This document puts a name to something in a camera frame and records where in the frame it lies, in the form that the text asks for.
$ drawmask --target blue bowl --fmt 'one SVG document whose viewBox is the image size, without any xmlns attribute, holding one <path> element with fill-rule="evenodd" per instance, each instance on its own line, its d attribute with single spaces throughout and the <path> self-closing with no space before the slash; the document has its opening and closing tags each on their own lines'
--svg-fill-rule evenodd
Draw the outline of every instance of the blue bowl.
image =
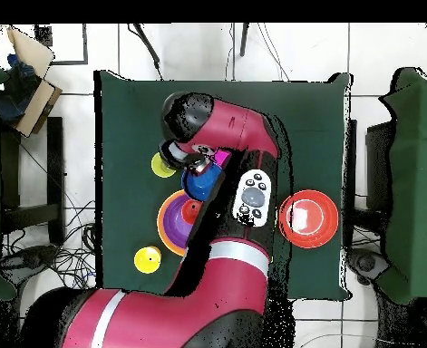
<svg viewBox="0 0 427 348">
<path fill-rule="evenodd" d="M 181 177 L 181 187 L 190 198 L 206 201 L 220 173 L 221 167 L 215 163 L 211 163 L 205 172 L 199 176 L 184 170 Z"/>
</svg>

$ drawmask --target purple bowl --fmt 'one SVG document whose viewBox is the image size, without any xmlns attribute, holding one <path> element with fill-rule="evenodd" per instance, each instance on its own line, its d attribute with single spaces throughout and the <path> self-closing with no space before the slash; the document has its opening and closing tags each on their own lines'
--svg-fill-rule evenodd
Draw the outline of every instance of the purple bowl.
<svg viewBox="0 0 427 348">
<path fill-rule="evenodd" d="M 171 242 L 180 248 L 186 247 L 192 225 L 184 221 L 181 215 L 182 206 L 189 197 L 186 194 L 175 198 L 166 208 L 163 217 L 163 229 Z"/>
</svg>

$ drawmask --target red plate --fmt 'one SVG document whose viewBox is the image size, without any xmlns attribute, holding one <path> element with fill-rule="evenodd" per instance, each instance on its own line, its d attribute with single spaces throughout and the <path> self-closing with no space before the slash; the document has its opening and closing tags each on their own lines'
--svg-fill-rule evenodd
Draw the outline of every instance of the red plate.
<svg viewBox="0 0 427 348">
<path fill-rule="evenodd" d="M 278 217 L 281 234 L 302 248 L 315 248 L 327 243 L 339 223 L 334 202 L 324 193 L 311 189 L 288 197 L 282 203 Z"/>
</svg>

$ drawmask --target white tile floor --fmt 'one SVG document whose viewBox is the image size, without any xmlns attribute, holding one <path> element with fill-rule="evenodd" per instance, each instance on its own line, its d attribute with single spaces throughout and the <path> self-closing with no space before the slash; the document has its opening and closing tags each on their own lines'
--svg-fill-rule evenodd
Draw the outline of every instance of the white tile floor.
<svg viewBox="0 0 427 348">
<path fill-rule="evenodd" d="M 267 50 L 257 24 L 248 30 L 247 51 L 238 55 L 242 23 L 236 23 L 236 72 L 238 81 L 277 80 L 279 70 Z M 350 72 L 352 119 L 358 120 L 356 193 L 366 193 L 364 134 L 367 127 L 390 120 L 377 97 L 389 91 L 393 73 L 400 67 L 421 67 L 427 74 L 427 24 L 261 24 L 271 36 L 282 67 L 290 80 L 327 81 L 333 73 Z M 19 26 L 33 34 L 31 25 Z M 157 51 L 165 80 L 225 80 L 231 48 L 230 24 L 147 24 L 144 30 Z M 79 25 L 53 26 L 56 60 L 81 60 Z M 110 70 L 134 80 L 157 80 L 152 59 L 141 40 L 126 24 L 87 24 L 88 63 L 52 66 L 46 80 L 63 89 L 52 116 L 62 116 L 65 146 L 65 187 L 76 207 L 95 198 L 94 117 L 92 71 Z M 229 58 L 228 80 L 232 79 Z M 23 144 L 45 166 L 46 127 Z M 43 204 L 46 176 L 23 152 L 21 157 L 22 204 Z M 364 206 L 364 198 L 356 198 Z M 74 215 L 67 199 L 67 217 Z M 92 221 L 92 208 L 82 221 Z M 75 247 L 77 240 L 70 242 Z M 44 227 L 28 229 L 23 246 L 46 244 Z M 347 271 L 346 284 L 353 297 L 343 304 L 326 301 L 295 303 L 295 348 L 373 348 L 377 331 L 377 307 L 371 287 L 361 286 Z M 22 313 L 42 293 L 61 285 L 55 273 L 44 272 L 28 283 Z"/>
</svg>

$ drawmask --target white control panel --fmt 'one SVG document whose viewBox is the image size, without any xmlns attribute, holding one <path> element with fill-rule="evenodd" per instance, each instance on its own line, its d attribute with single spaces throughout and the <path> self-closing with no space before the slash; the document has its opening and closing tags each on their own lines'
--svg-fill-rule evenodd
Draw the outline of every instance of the white control panel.
<svg viewBox="0 0 427 348">
<path fill-rule="evenodd" d="M 263 227 L 267 223 L 267 211 L 271 199 L 271 179 L 261 169 L 244 173 L 238 190 L 232 216 L 240 223 L 251 227 Z"/>
</svg>

